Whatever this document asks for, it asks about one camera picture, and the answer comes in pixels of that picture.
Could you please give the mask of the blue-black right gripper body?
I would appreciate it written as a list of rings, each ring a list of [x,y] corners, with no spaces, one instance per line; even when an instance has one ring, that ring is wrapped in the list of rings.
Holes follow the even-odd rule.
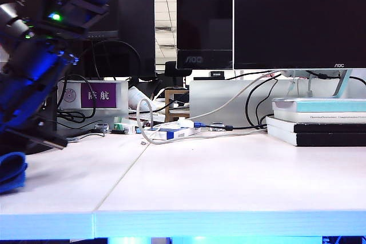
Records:
[[[57,31],[26,22],[21,8],[18,3],[1,4],[1,42],[9,55],[1,72],[1,148],[63,149],[67,140],[48,131],[37,112],[65,67],[78,59]]]

